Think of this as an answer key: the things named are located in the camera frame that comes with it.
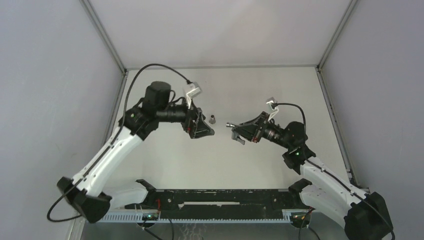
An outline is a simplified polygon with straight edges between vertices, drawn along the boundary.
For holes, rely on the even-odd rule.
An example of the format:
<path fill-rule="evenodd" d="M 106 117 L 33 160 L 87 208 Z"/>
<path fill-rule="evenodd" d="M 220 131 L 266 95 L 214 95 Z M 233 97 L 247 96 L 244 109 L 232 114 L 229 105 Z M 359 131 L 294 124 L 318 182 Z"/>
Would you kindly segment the threaded metal pipe fitting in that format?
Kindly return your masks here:
<path fill-rule="evenodd" d="M 216 117 L 215 117 L 215 115 L 214 115 L 214 114 L 211 114 L 211 115 L 210 115 L 208 122 L 209 122 L 211 125 L 214 125 L 214 124 L 216 123 Z"/>

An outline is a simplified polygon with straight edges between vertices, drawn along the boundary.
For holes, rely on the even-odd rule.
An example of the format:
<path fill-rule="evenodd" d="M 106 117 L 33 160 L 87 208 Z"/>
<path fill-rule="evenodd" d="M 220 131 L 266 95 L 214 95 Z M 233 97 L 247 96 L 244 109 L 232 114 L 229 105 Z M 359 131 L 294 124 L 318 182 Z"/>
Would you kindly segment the chrome water faucet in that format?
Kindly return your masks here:
<path fill-rule="evenodd" d="M 240 124 L 227 122 L 225 125 L 227 128 L 231 128 L 231 139 L 237 141 L 238 143 L 245 145 L 246 141 L 240 137 L 240 134 L 235 132 L 235 128 L 239 127 Z"/>

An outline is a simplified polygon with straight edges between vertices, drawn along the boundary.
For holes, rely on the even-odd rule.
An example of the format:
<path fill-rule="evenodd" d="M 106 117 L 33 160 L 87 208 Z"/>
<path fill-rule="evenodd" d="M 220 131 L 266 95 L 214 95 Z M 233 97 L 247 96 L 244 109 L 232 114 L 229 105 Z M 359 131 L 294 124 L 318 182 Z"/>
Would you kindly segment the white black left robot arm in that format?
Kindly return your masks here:
<path fill-rule="evenodd" d="M 126 187 L 105 191 L 108 178 L 124 158 L 138 147 L 160 123 L 180 123 L 191 139 L 213 136 L 214 130 L 205 122 L 202 109 L 193 98 L 202 93 L 197 82 L 183 88 L 182 103 L 170 101 L 171 85 L 152 82 L 135 106 L 125 110 L 111 138 L 93 159 L 72 178 L 57 182 L 65 200 L 89 223 L 101 220 L 111 209 L 140 204 L 149 209 L 156 203 L 153 188 L 133 182 Z"/>

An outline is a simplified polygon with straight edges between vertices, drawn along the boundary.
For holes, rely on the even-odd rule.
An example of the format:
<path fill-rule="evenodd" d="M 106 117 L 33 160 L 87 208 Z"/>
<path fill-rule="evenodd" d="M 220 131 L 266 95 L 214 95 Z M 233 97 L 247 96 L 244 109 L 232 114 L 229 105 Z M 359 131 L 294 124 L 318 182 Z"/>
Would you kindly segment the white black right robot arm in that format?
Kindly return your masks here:
<path fill-rule="evenodd" d="M 295 208 L 309 206 L 338 223 L 350 240 L 395 239 L 394 227 L 384 198 L 368 193 L 330 170 L 306 145 L 302 122 L 292 121 L 286 127 L 275 124 L 269 114 L 239 124 L 230 123 L 231 138 L 240 143 L 258 143 L 266 139 L 287 151 L 283 161 L 302 177 L 291 185 L 289 203 Z"/>

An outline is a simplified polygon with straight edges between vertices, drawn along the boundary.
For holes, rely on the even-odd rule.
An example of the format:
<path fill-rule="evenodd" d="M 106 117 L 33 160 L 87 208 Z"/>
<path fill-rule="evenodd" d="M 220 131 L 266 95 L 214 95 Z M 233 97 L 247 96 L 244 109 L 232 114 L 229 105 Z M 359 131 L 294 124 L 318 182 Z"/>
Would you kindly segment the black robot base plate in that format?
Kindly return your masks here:
<path fill-rule="evenodd" d="M 160 189 L 126 210 L 160 211 L 168 218 L 273 219 L 309 206 L 287 189 Z"/>

